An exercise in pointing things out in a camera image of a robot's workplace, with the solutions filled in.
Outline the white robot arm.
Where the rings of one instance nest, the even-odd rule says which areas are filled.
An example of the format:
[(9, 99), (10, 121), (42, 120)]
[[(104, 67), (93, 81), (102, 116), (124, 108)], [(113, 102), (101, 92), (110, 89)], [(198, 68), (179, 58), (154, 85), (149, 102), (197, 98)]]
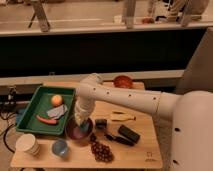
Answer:
[(107, 87), (92, 73), (76, 88), (75, 121), (81, 125), (97, 101), (120, 105), (172, 122), (170, 171), (213, 171), (213, 93), (184, 95)]

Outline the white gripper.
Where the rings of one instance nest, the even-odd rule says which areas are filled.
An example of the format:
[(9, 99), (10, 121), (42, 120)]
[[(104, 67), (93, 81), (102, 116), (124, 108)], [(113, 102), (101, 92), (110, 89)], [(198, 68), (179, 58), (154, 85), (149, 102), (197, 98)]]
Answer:
[(95, 101), (91, 99), (78, 98), (74, 107), (74, 117), (78, 126), (81, 126), (92, 114)]

